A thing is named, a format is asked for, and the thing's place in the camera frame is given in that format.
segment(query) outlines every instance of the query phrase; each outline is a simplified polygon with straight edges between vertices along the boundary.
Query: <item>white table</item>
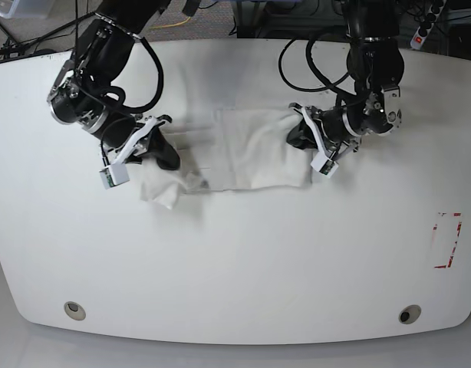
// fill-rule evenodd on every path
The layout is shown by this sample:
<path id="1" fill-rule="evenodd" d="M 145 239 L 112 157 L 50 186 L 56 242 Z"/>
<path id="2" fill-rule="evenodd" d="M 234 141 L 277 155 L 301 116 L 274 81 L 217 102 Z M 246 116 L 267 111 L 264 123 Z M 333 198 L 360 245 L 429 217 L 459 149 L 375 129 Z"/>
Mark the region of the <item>white table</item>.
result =
<path id="1" fill-rule="evenodd" d="M 210 121 L 222 107 L 330 107 L 332 94 L 281 82 L 284 44 L 155 44 L 166 89 L 153 113 L 179 126 Z M 311 87 L 304 48 L 288 53 L 285 70 Z M 335 79 L 346 53 L 346 45 L 320 43 L 315 59 Z M 96 334 L 231 344 L 461 324 L 471 310 L 471 62 L 403 55 L 401 130 L 368 137 L 330 181 L 183 197 L 171 212 L 139 200 L 138 167 L 131 183 L 104 190 L 97 141 L 51 118 L 46 95 L 67 55 L 1 65 L 0 260 L 21 315 Z M 118 81 L 129 105 L 150 99 L 154 76 L 135 48 Z M 444 224 L 438 212 L 463 214 L 454 262 L 444 269 L 433 263 L 452 234 L 432 241 L 433 226 Z M 67 301 L 87 318 L 70 319 Z M 422 314 L 403 325 L 399 313 L 411 304 Z"/>

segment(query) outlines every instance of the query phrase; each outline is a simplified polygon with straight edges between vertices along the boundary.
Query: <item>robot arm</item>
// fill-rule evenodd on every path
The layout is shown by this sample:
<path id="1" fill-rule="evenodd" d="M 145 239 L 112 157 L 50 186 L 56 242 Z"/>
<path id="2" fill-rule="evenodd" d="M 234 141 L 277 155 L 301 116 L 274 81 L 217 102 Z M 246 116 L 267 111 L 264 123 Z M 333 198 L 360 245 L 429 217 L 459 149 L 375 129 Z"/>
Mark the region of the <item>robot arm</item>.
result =
<path id="1" fill-rule="evenodd" d="M 180 158 L 164 139 L 159 127 L 168 116 L 144 116 L 159 101 L 164 84 L 162 64 L 145 38 L 138 34 L 145 24 L 168 6 L 169 0 L 104 0 L 94 20 L 78 38 L 76 50 L 58 75 L 48 103 L 62 124 L 79 123 L 100 140 L 105 186 L 128 181 L 125 163 L 154 156 L 162 169 L 176 170 Z M 150 102 L 139 107 L 125 105 L 126 94 L 111 85 L 120 75 L 138 39 L 158 71 L 157 88 Z M 109 162 L 108 152 L 116 157 Z"/>
<path id="2" fill-rule="evenodd" d="M 98 19 L 77 39 L 76 50 L 66 61 L 48 96 L 53 116 L 59 123 L 79 123 L 100 140 L 105 169 L 105 186 L 128 181 L 125 163 L 141 163 L 153 156 L 161 169 L 176 170 L 180 158 L 164 139 L 159 127 L 170 122 L 162 116 L 144 116 L 163 92 L 163 69 L 154 50 L 138 34 L 154 16 L 159 16 L 170 0 L 103 0 L 96 11 Z M 194 14 L 199 0 L 189 0 L 183 12 Z M 331 84 L 312 60 L 312 45 L 329 29 L 308 43 L 306 58 L 315 76 L 337 94 L 333 109 L 292 104 L 302 114 L 302 122 L 288 135 L 288 143 L 298 148 L 317 148 L 313 167 L 330 176 L 336 161 L 356 150 L 364 134 L 386 134 L 400 124 L 400 89 L 403 58 L 394 39 L 399 34 L 394 0 L 341 0 L 351 49 L 348 73 L 355 80 L 355 93 Z M 125 105 L 125 91 L 111 85 L 127 64 L 135 40 L 152 57 L 158 71 L 157 89 L 149 103 Z M 108 152 L 116 156 L 110 163 Z"/>
<path id="3" fill-rule="evenodd" d="M 312 46 L 336 28 L 318 32 L 308 42 L 306 58 L 314 75 L 336 93 L 336 104 L 327 111 L 292 104 L 303 120 L 287 137 L 287 142 L 297 148 L 318 149 L 313 167 L 325 176 L 332 175 L 342 156 L 357 150 L 363 135 L 385 135 L 401 123 L 399 83 L 404 61 L 394 38 L 399 35 L 395 1 L 341 0 L 341 7 L 350 40 L 347 70 L 354 79 L 356 94 L 333 86 L 316 68 Z"/>

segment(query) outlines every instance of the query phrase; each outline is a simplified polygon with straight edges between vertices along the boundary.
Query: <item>wire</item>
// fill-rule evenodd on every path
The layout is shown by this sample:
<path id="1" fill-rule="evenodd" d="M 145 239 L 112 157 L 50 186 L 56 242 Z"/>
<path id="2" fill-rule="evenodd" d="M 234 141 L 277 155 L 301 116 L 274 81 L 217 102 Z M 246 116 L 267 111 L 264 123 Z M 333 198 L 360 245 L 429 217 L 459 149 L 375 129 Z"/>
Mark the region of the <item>wire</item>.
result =
<path id="1" fill-rule="evenodd" d="M 312 73 L 316 76 L 317 79 L 323 83 L 326 87 L 329 87 L 329 90 L 335 92 L 338 96 L 343 97 L 344 100 L 346 98 L 355 98 L 356 95 L 350 94 L 346 90 L 342 90 L 341 88 L 334 86 L 329 79 L 327 79 L 321 71 L 316 67 L 312 60 L 312 46 L 314 46 L 315 42 L 323 35 L 332 33 L 341 33 L 344 30 L 343 26 L 331 26 L 321 29 L 319 32 L 314 34 L 308 41 L 307 47 L 305 48 L 305 60 L 307 61 L 307 65 L 311 68 Z"/>
<path id="2" fill-rule="evenodd" d="M 229 32 L 229 36 L 233 36 L 237 34 L 237 24 L 236 24 L 236 17 L 234 17 L 234 27 Z"/>
<path id="3" fill-rule="evenodd" d="M 80 24 L 82 21 L 85 21 L 86 19 L 92 17 L 94 15 L 94 13 L 87 13 L 86 15 L 83 15 L 82 17 L 80 17 L 77 21 L 78 23 Z M 30 38 L 26 41 L 23 41 L 21 42 L 22 44 L 25 43 L 25 42 L 29 42 L 29 41 L 33 41 L 32 44 L 30 44 L 29 47 L 33 46 L 34 44 L 36 44 L 37 42 L 41 42 L 41 41 L 44 41 L 44 40 L 47 40 L 50 38 L 50 36 L 52 35 L 55 35 L 57 34 L 58 32 L 61 32 L 69 27 L 71 27 L 72 25 L 75 25 L 75 23 L 77 22 L 75 19 L 73 21 L 69 21 L 67 24 L 65 25 L 61 25 L 60 27 L 54 29 L 53 31 L 49 31 L 47 34 L 44 34 L 42 36 L 39 36 L 39 37 L 35 37 L 35 38 Z"/>
<path id="4" fill-rule="evenodd" d="M 336 14 L 336 15 L 339 15 L 340 17 L 343 16 L 343 13 L 339 13 L 338 11 L 336 11 L 336 6 L 334 6 L 334 4 L 336 3 L 337 1 L 336 0 L 331 0 L 331 7 L 333 8 L 333 12 Z"/>
<path id="5" fill-rule="evenodd" d="M 107 158 L 107 154 L 106 154 L 106 151 L 104 150 L 104 137 L 106 136 L 106 132 L 114 125 L 118 124 L 119 122 L 121 121 L 125 121 L 125 120 L 129 120 L 129 119 L 133 119 L 132 116 L 128 116 L 128 117 L 121 117 L 117 120 L 115 120 L 113 123 L 111 123 L 110 125 L 106 126 L 106 128 L 103 130 L 103 133 L 101 134 L 100 136 L 100 151 L 101 151 L 101 154 L 103 156 L 103 163 L 105 166 L 109 166 L 110 164 L 110 160 Z"/>
<path id="6" fill-rule="evenodd" d="M 77 46 L 79 43 L 79 1 L 75 0 L 75 49 L 74 49 L 74 75 L 77 77 L 77 66 L 79 57 L 77 55 Z"/>
<path id="7" fill-rule="evenodd" d="M 318 6 L 316 7 L 316 9 L 311 14 L 309 14 L 309 17 L 311 17 L 312 15 L 317 13 L 320 6 L 321 6 L 321 0 L 318 0 Z"/>
<path id="8" fill-rule="evenodd" d="M 174 23 L 172 25 L 156 25 L 154 27 L 150 27 L 150 29 L 163 29 L 163 28 L 178 27 L 180 25 L 185 25 L 190 19 L 191 17 L 188 17 L 184 21 L 180 21 L 179 23 Z"/>
<path id="9" fill-rule="evenodd" d="M 125 106 L 125 107 L 123 107 L 123 111 L 125 113 L 131 113 L 131 114 L 144 113 L 148 110 L 153 109 L 153 107 L 156 106 L 157 102 L 159 102 L 160 97 L 162 96 L 162 92 L 164 90 L 164 70 L 162 68 L 162 64 L 160 63 L 159 58 L 157 57 L 157 54 L 151 48 L 150 44 L 147 42 L 145 37 L 143 37 L 140 40 L 140 43 L 145 47 L 145 49 L 149 53 L 150 57 L 152 58 L 154 64 L 156 65 L 156 68 L 157 68 L 157 90 L 156 90 L 156 94 L 153 96 L 152 100 L 148 104 L 143 105 L 141 107 L 128 107 L 128 106 Z"/>
<path id="10" fill-rule="evenodd" d="M 458 18 L 445 19 L 443 21 L 438 21 L 437 23 L 445 23 L 446 21 L 456 21 L 458 19 L 465 19 L 465 18 L 471 18 L 471 14 L 470 15 L 465 15 L 463 17 L 458 17 Z"/>
<path id="11" fill-rule="evenodd" d="M 51 41 L 51 40 L 54 40 L 54 39 L 56 39 L 56 38 L 62 38 L 62 37 L 70 36 L 72 33 L 74 33 L 74 31 L 75 31 L 75 29 L 72 29 L 72 30 L 71 30 L 69 33 L 67 33 L 67 34 L 61 34 L 61 35 L 59 35 L 59 36 L 54 36 L 54 37 L 47 38 L 46 40 L 41 40 L 41 41 L 39 41 L 38 44 L 36 44 L 36 48 L 35 48 L 35 50 L 33 51 L 33 54 L 38 50 L 38 46 L 39 46 L 42 42 L 44 42 L 44 41 Z"/>
<path id="12" fill-rule="evenodd" d="M 217 5 L 219 2 L 213 2 L 212 4 L 208 5 L 208 6 L 199 6 L 198 9 L 200 10 L 205 10 L 205 9 L 210 9 L 211 7 Z"/>
<path id="13" fill-rule="evenodd" d="M 289 86 L 290 88 L 294 90 L 298 90 L 300 92 L 323 92 L 325 90 L 331 89 L 331 86 L 332 87 L 338 86 L 339 84 L 343 83 L 348 78 L 350 74 L 347 72 L 345 73 L 343 77 L 341 77 L 334 83 L 330 84 L 330 86 L 324 86 L 324 87 L 319 87 L 319 88 L 302 88 L 302 87 L 297 87 L 294 84 L 290 83 L 283 73 L 282 61 L 283 61 L 283 55 L 285 54 L 285 52 L 288 50 L 290 45 L 293 44 L 297 40 L 298 38 L 291 39 L 290 42 L 288 42 L 286 46 L 283 48 L 282 52 L 280 53 L 280 57 L 278 58 L 278 72 L 280 73 L 280 77 L 282 77 L 282 80 L 287 84 L 287 86 Z"/>

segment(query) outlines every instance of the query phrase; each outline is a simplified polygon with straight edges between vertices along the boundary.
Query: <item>white cloth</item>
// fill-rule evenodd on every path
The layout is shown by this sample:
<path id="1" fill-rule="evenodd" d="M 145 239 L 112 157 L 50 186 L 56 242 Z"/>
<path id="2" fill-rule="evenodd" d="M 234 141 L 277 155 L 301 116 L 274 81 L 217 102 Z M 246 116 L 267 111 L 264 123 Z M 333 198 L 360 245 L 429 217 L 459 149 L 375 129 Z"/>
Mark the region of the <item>white cloth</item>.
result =
<path id="1" fill-rule="evenodd" d="M 211 126 L 165 137 L 181 158 L 175 172 L 143 161 L 141 199 L 171 209 L 181 194 L 300 187 L 310 183 L 311 153 L 286 143 L 301 117 L 290 110 L 218 110 Z"/>

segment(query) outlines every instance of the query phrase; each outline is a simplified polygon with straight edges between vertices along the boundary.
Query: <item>metal grommet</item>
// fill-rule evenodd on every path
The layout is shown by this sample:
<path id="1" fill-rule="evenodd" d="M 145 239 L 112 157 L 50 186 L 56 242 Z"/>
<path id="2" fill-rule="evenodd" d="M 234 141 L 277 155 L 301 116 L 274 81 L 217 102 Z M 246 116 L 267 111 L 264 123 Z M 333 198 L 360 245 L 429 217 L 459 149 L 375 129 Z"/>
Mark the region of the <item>metal grommet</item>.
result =
<path id="1" fill-rule="evenodd" d="M 399 321 L 402 324 L 412 324 L 413 322 L 416 322 L 420 314 L 421 308 L 419 305 L 410 305 L 399 313 Z"/>
<path id="2" fill-rule="evenodd" d="M 68 301 L 64 305 L 65 313 L 72 320 L 84 320 L 85 319 L 85 310 L 79 304 L 74 301 Z"/>

